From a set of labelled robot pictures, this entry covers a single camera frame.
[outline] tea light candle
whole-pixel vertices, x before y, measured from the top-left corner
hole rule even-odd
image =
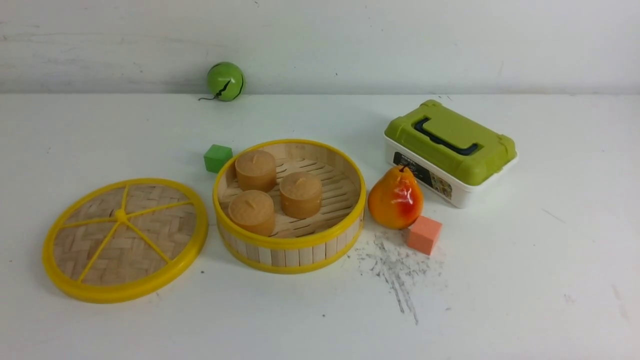
[[[276,186],[276,158],[263,150],[246,152],[236,159],[236,177],[242,190],[270,192]]]
[[[322,181],[308,172],[292,172],[280,181],[280,200],[288,217],[312,217],[320,211]]]
[[[276,227],[273,199],[260,190],[241,192],[229,202],[231,221],[253,234],[270,236]]]

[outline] black handle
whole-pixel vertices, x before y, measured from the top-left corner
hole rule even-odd
[[[424,118],[424,119],[418,121],[417,123],[415,123],[413,128],[416,131],[418,131],[420,134],[426,135],[432,142],[435,142],[438,145],[443,145],[447,149],[449,149],[451,151],[454,151],[456,154],[460,154],[462,156],[469,156],[474,151],[477,150],[477,148],[478,148],[478,144],[477,143],[473,143],[469,147],[467,147],[465,149],[461,149],[461,148],[449,143],[447,140],[443,140],[443,139],[439,138],[437,135],[432,134],[429,131],[426,131],[424,129],[424,124],[429,120],[430,120],[429,118]]]

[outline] plastic storage box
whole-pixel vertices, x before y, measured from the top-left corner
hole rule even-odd
[[[386,158],[426,187],[466,208],[517,162],[515,143],[438,101],[428,100],[385,130]]]

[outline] green ball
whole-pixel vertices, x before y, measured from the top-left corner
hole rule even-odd
[[[233,63],[217,63],[207,73],[207,87],[215,99],[234,100],[240,96],[244,88],[244,74]]]

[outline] white wall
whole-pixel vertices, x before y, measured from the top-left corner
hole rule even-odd
[[[640,92],[639,0],[2,0],[0,92]]]

